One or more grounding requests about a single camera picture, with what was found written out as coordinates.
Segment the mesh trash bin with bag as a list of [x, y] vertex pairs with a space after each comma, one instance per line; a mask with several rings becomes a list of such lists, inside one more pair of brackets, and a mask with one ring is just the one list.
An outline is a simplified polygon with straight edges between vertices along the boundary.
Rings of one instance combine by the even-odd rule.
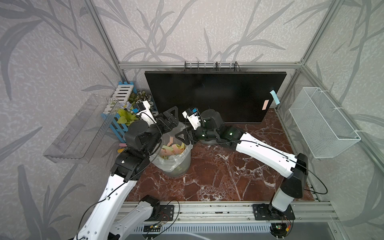
[[169, 177], [177, 178], [184, 175], [191, 164], [192, 144], [186, 145], [176, 138], [176, 134], [185, 129], [179, 123], [172, 131], [161, 137], [161, 149], [150, 156], [150, 161]]

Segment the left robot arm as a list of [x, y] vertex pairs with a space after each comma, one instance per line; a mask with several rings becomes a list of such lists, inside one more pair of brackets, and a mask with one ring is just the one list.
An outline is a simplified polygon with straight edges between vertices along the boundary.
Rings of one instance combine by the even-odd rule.
[[142, 172], [157, 157], [164, 144], [163, 135], [179, 124], [178, 108], [153, 116], [143, 104], [134, 106], [139, 120], [125, 133], [127, 147], [118, 155], [100, 200], [90, 206], [91, 215], [79, 224], [76, 240], [125, 240], [144, 221], [160, 211], [160, 201], [146, 196], [121, 220], [116, 217]]

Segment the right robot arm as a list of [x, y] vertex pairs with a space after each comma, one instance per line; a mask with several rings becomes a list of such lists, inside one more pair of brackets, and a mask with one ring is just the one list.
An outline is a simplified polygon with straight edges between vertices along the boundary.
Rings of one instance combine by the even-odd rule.
[[175, 137], [185, 145], [220, 145], [258, 160], [284, 177], [269, 204], [270, 212], [283, 213], [293, 200], [303, 197], [309, 172], [306, 155], [295, 156], [267, 145], [250, 133], [225, 124], [215, 110], [199, 113], [197, 109], [188, 109], [183, 117], [187, 120], [185, 128]]

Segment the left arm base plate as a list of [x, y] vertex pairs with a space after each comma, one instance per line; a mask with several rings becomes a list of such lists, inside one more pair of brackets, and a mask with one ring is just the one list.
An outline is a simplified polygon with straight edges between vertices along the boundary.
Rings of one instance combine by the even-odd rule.
[[160, 205], [159, 211], [152, 214], [146, 222], [169, 222], [174, 220], [175, 205]]

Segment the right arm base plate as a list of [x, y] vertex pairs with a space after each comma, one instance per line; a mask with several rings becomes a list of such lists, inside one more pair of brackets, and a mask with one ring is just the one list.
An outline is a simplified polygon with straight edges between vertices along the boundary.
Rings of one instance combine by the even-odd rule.
[[272, 207], [270, 204], [253, 204], [252, 209], [256, 221], [293, 221], [296, 219], [291, 205], [288, 205], [284, 212]]

